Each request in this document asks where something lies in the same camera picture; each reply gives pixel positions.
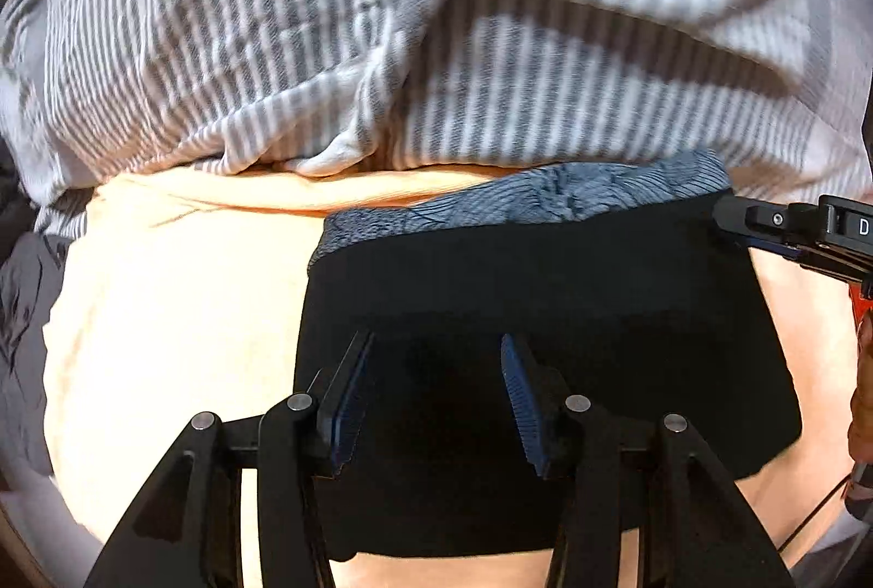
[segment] dark clothing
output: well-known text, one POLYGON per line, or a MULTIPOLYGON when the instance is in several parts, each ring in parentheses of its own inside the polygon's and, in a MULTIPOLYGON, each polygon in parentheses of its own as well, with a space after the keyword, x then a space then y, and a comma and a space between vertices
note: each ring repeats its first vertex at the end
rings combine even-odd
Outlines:
MULTIPOLYGON (((713 231, 719 196, 391 236, 316 261, 295 388, 356 329, 379 339, 381 392, 355 460, 318 485, 332 555, 554 545, 566 487, 525 461, 500 373, 506 331, 612 412, 685 414, 737 478, 796 440, 797 397, 748 252, 713 231)), ((626 527, 640 518, 634 489, 626 527)))
POLYGON ((33 230, 37 213, 19 190, 19 174, 6 143, 0 139, 0 264, 12 253, 19 236, 33 230))
POLYGON ((25 233, 0 268, 0 435, 42 475, 45 444, 43 325, 60 295, 69 239, 25 233))

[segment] gray fabric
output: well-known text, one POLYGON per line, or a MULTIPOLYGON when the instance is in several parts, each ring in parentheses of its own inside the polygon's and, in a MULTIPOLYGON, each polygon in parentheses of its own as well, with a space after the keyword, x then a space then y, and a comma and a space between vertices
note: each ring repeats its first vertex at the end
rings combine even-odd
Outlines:
POLYGON ((51 475, 45 444, 43 326, 60 295, 69 239, 25 233, 0 268, 0 435, 3 447, 51 475))
POLYGON ((309 265, 347 245, 387 236, 465 226, 584 221, 601 213, 690 199, 730 186, 712 152, 688 152, 642 167, 579 162, 549 165, 415 206, 331 214, 309 265))
POLYGON ((629 163, 858 196, 871 0, 9 0, 0 129, 32 198, 254 162, 629 163))
POLYGON ((33 226, 33 219, 36 212, 22 193, 15 163, 0 140, 0 264, 9 258, 19 236, 33 226))

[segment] black clamp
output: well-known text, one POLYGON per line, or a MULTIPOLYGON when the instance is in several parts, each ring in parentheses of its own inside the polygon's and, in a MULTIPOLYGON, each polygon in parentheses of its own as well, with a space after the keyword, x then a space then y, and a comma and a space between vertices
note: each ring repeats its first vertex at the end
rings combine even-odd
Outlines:
POLYGON ((873 300, 873 206, 831 196, 819 197, 818 205, 780 205, 727 194, 713 219, 745 245, 860 283, 862 296, 873 300))
MULTIPOLYGON (((198 413, 160 460, 100 553, 86 588, 243 588, 240 481, 258 470, 265 588, 332 588, 313 481, 349 462, 373 376, 372 335, 355 335, 322 370, 263 416, 221 422, 198 413)), ((640 588, 792 588, 752 508, 682 416, 660 423, 612 416, 524 339, 504 338, 506 387, 528 460, 547 482, 573 478, 549 588, 613 588, 621 546, 619 470, 645 474, 640 588)))

